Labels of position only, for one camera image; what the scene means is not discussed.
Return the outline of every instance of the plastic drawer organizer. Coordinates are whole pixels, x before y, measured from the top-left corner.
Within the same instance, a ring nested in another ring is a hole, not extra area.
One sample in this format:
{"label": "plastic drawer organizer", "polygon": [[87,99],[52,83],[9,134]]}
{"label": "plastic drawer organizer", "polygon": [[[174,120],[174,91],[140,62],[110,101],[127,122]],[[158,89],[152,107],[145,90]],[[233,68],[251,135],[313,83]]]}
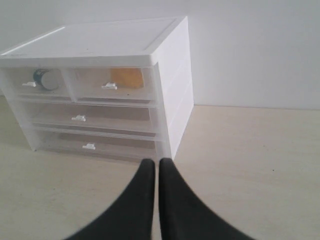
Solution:
{"label": "plastic drawer organizer", "polygon": [[187,17],[66,25],[0,53],[33,150],[174,158],[193,109]]}

